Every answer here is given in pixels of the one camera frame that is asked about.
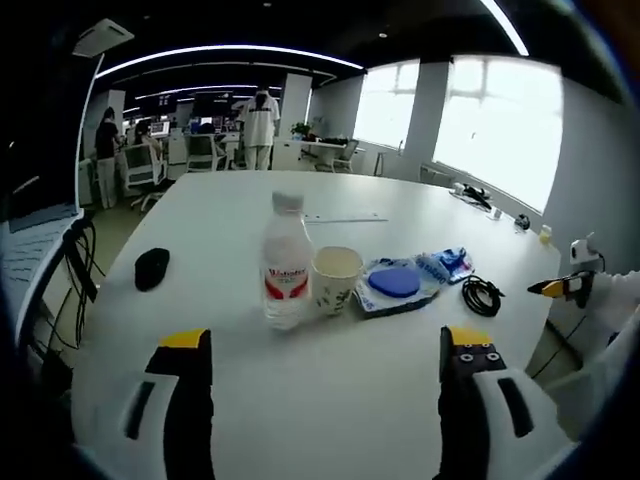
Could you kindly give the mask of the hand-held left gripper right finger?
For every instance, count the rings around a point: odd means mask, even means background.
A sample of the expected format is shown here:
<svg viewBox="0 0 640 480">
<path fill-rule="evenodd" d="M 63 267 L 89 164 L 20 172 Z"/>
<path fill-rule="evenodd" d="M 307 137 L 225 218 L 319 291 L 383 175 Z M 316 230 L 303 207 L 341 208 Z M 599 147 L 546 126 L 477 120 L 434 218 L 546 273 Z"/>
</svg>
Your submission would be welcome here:
<svg viewBox="0 0 640 480">
<path fill-rule="evenodd" d="M 440 479 L 544 479 L 574 447 L 557 406 L 488 335 L 440 332 Z"/>
</svg>

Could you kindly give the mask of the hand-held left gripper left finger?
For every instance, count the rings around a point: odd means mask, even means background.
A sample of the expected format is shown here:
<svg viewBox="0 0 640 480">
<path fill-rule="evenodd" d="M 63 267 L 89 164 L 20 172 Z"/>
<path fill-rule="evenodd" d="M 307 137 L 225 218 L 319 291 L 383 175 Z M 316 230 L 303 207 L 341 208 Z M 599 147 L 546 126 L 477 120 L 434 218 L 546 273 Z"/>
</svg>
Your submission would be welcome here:
<svg viewBox="0 0 640 480">
<path fill-rule="evenodd" d="M 162 339 L 143 371 L 104 396 L 104 463 L 112 479 L 213 479 L 208 329 Z"/>
</svg>

